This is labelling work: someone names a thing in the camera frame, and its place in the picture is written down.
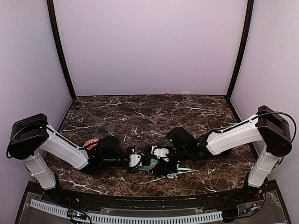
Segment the mint green folding umbrella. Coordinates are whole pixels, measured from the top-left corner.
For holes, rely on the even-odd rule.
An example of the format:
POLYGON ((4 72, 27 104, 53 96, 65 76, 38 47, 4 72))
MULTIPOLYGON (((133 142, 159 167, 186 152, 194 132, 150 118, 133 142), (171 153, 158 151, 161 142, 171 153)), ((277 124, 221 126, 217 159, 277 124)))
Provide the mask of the mint green folding umbrella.
POLYGON ((174 179, 177 178, 179 174, 192 172, 193 170, 191 168, 180 167, 179 163, 170 164, 165 160, 151 159, 149 166, 142 166, 138 171, 147 172, 158 178, 166 177, 168 179, 174 179))

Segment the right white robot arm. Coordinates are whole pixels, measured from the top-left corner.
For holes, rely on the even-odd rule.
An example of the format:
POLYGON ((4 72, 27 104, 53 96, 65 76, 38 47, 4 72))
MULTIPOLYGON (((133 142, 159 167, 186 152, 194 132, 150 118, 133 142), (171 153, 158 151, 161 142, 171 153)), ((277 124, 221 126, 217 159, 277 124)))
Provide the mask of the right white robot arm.
POLYGON ((168 163, 195 159, 197 161, 217 156, 230 149, 256 141, 265 143, 256 164, 250 170, 247 185, 262 186, 275 166, 292 150, 295 138, 290 133, 286 113, 276 112, 263 105, 248 119, 221 129, 214 129, 195 139, 184 128, 168 132, 167 140, 173 148, 153 146, 151 154, 168 163))

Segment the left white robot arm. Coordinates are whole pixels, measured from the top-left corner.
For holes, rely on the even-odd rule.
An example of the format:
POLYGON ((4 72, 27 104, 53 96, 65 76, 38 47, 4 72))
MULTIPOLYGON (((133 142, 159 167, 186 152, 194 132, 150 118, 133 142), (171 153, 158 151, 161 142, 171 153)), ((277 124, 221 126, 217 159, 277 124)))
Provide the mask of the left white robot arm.
POLYGON ((87 175, 98 174, 108 167, 133 172, 151 164, 151 156, 138 154, 133 147, 124 152, 119 140, 111 135, 79 147, 59 134, 48 123, 47 116, 40 113, 13 124, 6 156, 20 160, 44 190, 58 188, 59 181, 40 155, 41 150, 87 175))

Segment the orange patterned ceramic bowl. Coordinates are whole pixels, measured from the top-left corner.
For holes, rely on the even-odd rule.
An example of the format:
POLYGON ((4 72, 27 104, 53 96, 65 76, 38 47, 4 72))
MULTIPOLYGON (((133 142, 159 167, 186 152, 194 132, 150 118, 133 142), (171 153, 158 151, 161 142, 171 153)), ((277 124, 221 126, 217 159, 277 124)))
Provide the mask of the orange patterned ceramic bowl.
POLYGON ((84 143, 83 148, 86 150, 92 150, 94 147, 97 146, 99 139, 90 139, 84 143))

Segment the black front table rail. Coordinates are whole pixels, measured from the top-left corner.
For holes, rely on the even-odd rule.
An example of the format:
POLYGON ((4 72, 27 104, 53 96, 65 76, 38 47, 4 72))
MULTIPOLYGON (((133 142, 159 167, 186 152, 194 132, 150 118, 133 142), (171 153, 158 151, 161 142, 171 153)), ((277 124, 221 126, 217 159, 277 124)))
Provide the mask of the black front table rail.
POLYGON ((193 196, 171 197, 127 197, 104 196, 78 191, 63 190, 72 202, 72 207, 82 210, 101 210, 102 208, 132 209, 132 210, 162 210, 162 209, 231 209, 239 203, 232 201, 233 195, 240 189, 228 190, 219 193, 199 194, 193 196))

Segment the left black frame post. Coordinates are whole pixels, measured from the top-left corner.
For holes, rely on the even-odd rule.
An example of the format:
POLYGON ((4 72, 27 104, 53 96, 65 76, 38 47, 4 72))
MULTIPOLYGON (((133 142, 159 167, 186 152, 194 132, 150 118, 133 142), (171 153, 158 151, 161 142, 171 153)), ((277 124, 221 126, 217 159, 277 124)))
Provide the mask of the left black frame post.
POLYGON ((56 13, 55 13, 55 6, 54 6, 54 1, 53 0, 47 0, 47 8, 48 8, 48 14, 49 14, 49 19, 50 19, 50 25, 51 25, 51 30, 52 30, 52 35, 54 38, 54 43, 56 46, 56 51, 58 55, 58 59, 60 62, 60 66, 63 72, 63 76, 69 91, 69 94, 71 96, 72 101, 74 101, 77 96, 75 93, 74 86, 71 81, 71 76, 68 70, 67 62, 65 59, 64 55, 64 50, 62 46, 62 42, 60 39, 60 34, 58 30, 58 23, 57 23, 57 18, 56 18, 56 13))

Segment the black frame post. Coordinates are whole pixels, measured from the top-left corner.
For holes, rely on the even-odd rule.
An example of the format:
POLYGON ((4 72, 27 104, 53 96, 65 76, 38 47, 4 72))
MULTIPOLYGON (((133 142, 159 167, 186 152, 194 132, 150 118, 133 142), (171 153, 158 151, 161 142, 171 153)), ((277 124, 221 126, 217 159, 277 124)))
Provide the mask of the black frame post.
POLYGON ((247 7, 246 7, 246 13, 245 13, 245 19, 244 19, 244 25, 243 25, 243 29, 242 29, 240 45, 239 45, 232 77, 231 77, 231 80, 230 80, 230 83, 228 86, 228 90, 226 93, 226 98, 228 100, 231 100, 231 98, 232 98, 233 91, 235 89, 235 85, 236 85, 238 75, 239 75, 239 72, 241 69, 241 64, 242 64, 242 60, 243 60, 243 56, 245 53, 246 44, 247 44, 247 40, 248 40, 248 35, 249 35, 249 29, 250 29, 252 14, 253 14, 253 7, 254 7, 254 0, 247 0, 247 7))
POLYGON ((71 76, 68 70, 67 62, 65 59, 64 55, 64 50, 62 46, 62 42, 60 39, 60 34, 58 30, 58 23, 57 23, 57 18, 56 18, 56 13, 55 13, 55 6, 54 6, 54 1, 53 0, 47 0, 47 8, 48 8, 48 14, 49 14, 49 19, 50 19, 50 25, 51 25, 51 30, 52 30, 52 35, 54 38, 54 43, 56 46, 56 51, 58 55, 58 59, 60 62, 60 66, 63 72, 63 76, 69 91, 69 94, 71 96, 72 101, 74 101, 77 96, 75 93, 74 86, 71 81, 71 76))

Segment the right black frame post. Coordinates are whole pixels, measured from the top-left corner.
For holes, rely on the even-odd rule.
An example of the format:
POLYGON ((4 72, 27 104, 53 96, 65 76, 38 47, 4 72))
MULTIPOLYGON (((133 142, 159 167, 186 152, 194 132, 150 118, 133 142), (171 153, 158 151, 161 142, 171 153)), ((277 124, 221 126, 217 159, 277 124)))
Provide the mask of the right black frame post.
POLYGON ((241 64, 242 64, 242 60, 243 60, 243 56, 245 53, 246 44, 247 44, 247 40, 248 40, 248 35, 249 35, 249 29, 250 29, 252 14, 253 14, 253 7, 254 7, 254 0, 247 0, 247 7, 246 7, 246 13, 245 13, 245 19, 244 19, 244 25, 243 25, 243 29, 242 29, 240 45, 239 45, 232 77, 231 77, 231 80, 230 80, 230 83, 228 86, 228 90, 226 93, 226 98, 228 100, 231 100, 231 98, 232 98, 233 91, 235 89, 235 85, 236 85, 238 75, 239 75, 239 72, 241 69, 241 64))

